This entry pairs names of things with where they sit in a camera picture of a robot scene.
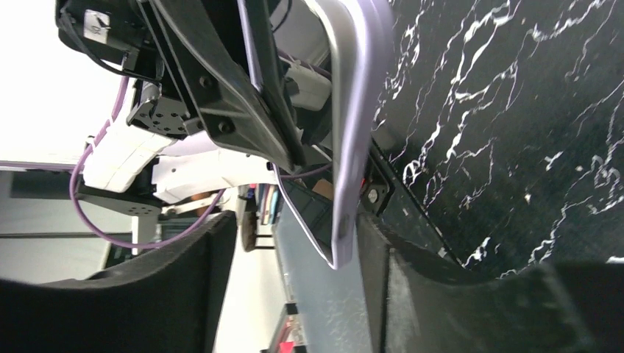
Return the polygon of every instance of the black marble surface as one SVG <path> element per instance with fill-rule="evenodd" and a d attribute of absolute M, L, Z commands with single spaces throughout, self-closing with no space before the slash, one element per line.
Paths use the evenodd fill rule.
<path fill-rule="evenodd" d="M 464 267 L 624 260 L 624 1 L 392 6 L 373 137 Z"/>

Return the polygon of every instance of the red object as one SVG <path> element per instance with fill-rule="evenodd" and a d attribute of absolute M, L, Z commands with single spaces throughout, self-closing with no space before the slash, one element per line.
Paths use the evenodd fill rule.
<path fill-rule="evenodd" d="M 292 353 L 293 349 L 294 349 L 294 342 L 280 343 L 280 353 Z"/>

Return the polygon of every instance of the bolt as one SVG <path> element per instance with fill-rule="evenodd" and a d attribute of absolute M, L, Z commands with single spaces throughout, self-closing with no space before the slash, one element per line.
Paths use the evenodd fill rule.
<path fill-rule="evenodd" d="M 222 121 L 219 123 L 219 131 L 224 134 L 229 134 L 234 131 L 234 126 L 229 121 Z"/>
<path fill-rule="evenodd" d="M 372 204 L 377 202 L 377 199 L 379 198 L 379 194 L 377 193 L 377 190 L 371 189 L 369 191 L 368 198 L 369 198 L 370 203 L 372 203 Z"/>

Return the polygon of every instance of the black foam padding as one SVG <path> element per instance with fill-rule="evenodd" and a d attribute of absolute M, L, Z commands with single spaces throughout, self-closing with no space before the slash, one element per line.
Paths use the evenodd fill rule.
<path fill-rule="evenodd" d="M 90 279 L 0 280 L 0 351 L 211 353 L 235 240 L 227 211 Z"/>
<path fill-rule="evenodd" d="M 541 264 L 487 279 L 406 241 L 370 214 L 358 217 L 358 245 L 375 352 L 621 348 L 622 266 Z"/>

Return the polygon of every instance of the black bracket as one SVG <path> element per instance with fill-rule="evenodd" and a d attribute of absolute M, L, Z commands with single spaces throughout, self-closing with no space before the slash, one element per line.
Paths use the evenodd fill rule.
<path fill-rule="evenodd" d="M 364 174 L 361 204 L 364 209 L 379 216 L 388 205 L 394 193 L 391 177 L 383 171 L 378 150 L 373 146 L 369 153 L 368 165 Z"/>
<path fill-rule="evenodd" d="M 130 113 L 127 123 L 168 138 L 182 140 L 188 134 L 182 119 L 185 112 L 186 107 L 181 101 L 162 96 L 140 103 Z"/>
<path fill-rule="evenodd" d="M 247 72 L 235 1 L 209 1 L 205 7 L 200 0 L 140 0 L 138 6 L 188 119 L 199 118 L 220 147 L 255 154 L 292 171 L 305 164 L 303 148 L 278 65 L 266 0 L 256 2 L 247 6 L 253 7 L 248 11 L 262 64 L 261 93 Z M 182 131 L 180 127 L 186 133 L 183 123 L 168 126 Z"/>

